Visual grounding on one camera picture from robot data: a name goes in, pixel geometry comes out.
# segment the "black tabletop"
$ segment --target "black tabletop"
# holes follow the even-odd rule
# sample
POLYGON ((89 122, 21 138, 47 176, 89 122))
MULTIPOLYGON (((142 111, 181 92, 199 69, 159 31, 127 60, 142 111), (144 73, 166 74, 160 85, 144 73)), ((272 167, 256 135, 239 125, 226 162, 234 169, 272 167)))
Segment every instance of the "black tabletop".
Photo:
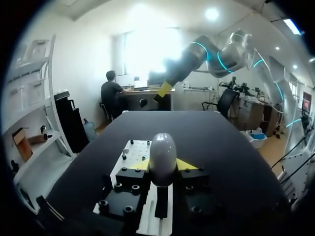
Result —
POLYGON ((57 181, 47 200, 64 216, 93 210, 128 140, 169 133, 178 158, 203 167, 230 217, 240 220, 285 197, 268 164, 222 115, 199 111, 126 112, 88 144, 57 181))

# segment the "floor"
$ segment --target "floor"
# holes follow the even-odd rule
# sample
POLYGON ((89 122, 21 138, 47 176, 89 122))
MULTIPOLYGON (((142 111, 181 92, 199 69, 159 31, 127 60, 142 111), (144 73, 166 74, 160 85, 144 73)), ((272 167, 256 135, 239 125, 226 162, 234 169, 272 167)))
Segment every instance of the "floor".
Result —
MULTIPOLYGON (((101 133, 108 124, 109 122, 104 122, 102 125, 100 125, 96 129, 97 134, 101 133)), ((261 156, 267 161, 267 163, 272 166, 284 155, 286 141, 287 136, 285 134, 281 135, 280 139, 276 138, 276 136, 268 137, 268 139, 264 143, 264 146, 258 151, 261 156)), ((277 164, 272 169, 272 171, 275 173, 276 176, 278 176, 282 172, 281 165, 277 164)))

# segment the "computer monitor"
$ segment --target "computer monitor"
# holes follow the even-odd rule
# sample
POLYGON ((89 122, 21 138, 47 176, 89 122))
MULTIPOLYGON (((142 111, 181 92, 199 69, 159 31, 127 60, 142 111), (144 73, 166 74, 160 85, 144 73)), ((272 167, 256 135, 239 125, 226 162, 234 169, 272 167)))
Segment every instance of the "computer monitor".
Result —
POLYGON ((134 89, 147 89, 148 81, 147 80, 135 80, 134 89))
POLYGON ((149 85, 162 85, 165 81, 165 73, 150 72, 148 78, 149 85))

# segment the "black chair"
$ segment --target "black chair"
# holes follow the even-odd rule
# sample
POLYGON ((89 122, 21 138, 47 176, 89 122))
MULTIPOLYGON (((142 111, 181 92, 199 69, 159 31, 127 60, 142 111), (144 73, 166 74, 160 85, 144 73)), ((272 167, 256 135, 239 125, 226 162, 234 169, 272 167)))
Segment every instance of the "black chair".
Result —
POLYGON ((111 120, 113 121, 113 112, 110 111, 109 109, 106 109, 104 103, 99 103, 100 108, 104 111, 105 115, 106 115, 106 120, 111 120))
POLYGON ((227 117, 228 110, 230 109, 234 99, 239 95, 240 93, 237 91, 226 89, 221 95, 218 103, 203 102, 202 108, 205 111, 209 108, 210 105, 216 105, 217 111, 220 112, 226 119, 228 119, 227 117))
MULTIPOLYGON (((147 99, 141 99, 140 100, 140 107, 144 108, 146 105, 148 104, 148 100, 147 99)), ((148 111, 158 111, 159 109, 150 109, 148 111)))

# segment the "water bottle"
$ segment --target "water bottle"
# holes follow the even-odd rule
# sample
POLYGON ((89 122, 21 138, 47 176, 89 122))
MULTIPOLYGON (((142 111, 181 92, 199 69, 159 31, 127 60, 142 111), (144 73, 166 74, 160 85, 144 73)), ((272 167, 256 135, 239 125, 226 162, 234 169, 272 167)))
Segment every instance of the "water bottle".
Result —
POLYGON ((91 121, 88 121, 86 118, 84 120, 84 131, 88 137, 88 140, 91 142, 96 138, 96 132, 95 132, 95 127, 94 123, 91 121))

